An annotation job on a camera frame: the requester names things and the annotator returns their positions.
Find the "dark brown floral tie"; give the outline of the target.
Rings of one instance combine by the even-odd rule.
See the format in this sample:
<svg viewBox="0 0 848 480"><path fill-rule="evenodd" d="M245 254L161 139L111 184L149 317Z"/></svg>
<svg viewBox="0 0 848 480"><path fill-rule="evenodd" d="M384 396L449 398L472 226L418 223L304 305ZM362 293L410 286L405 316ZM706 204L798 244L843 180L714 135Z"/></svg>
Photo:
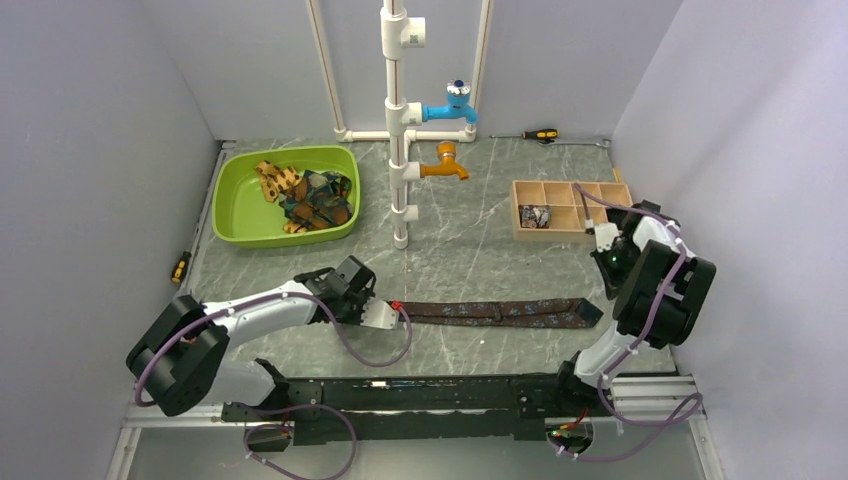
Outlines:
<svg viewBox="0 0 848 480"><path fill-rule="evenodd" d="M585 298L521 301L396 302L415 323L456 327L591 329L603 312Z"/></svg>

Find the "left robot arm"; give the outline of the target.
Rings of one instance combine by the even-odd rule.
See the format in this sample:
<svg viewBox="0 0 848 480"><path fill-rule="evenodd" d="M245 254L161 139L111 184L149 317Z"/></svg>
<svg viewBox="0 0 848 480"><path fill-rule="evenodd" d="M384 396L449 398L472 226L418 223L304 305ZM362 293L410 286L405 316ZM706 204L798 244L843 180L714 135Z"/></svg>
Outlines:
<svg viewBox="0 0 848 480"><path fill-rule="evenodd" d="M272 420L291 404L290 383L268 360L228 354L285 328L316 323L391 330L398 313L376 297L375 273L353 256L339 266L301 273L258 294L202 303L170 301L126 357L137 401L168 417L203 403L241 403Z"/></svg>

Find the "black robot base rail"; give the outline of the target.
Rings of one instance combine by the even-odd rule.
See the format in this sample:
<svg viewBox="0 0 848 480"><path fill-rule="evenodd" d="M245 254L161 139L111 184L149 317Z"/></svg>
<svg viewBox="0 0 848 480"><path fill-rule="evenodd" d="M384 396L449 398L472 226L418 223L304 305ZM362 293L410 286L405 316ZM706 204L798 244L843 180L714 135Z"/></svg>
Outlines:
<svg viewBox="0 0 848 480"><path fill-rule="evenodd" d="M360 440L509 437L540 440L577 417L601 415L596 397L568 391L555 374L291 379L258 407L228 403L229 423L276 423L296 446Z"/></svg>

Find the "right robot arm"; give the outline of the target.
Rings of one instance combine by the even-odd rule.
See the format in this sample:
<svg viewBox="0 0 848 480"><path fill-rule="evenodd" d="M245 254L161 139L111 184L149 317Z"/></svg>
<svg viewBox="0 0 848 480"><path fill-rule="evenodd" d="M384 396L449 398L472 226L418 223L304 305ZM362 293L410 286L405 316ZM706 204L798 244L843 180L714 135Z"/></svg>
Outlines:
<svg viewBox="0 0 848 480"><path fill-rule="evenodd" d="M687 340L717 273L655 203L619 209L612 223L616 236L591 253L613 303L612 320L593 345L560 365L550 392L564 415L597 407L626 360Z"/></svg>

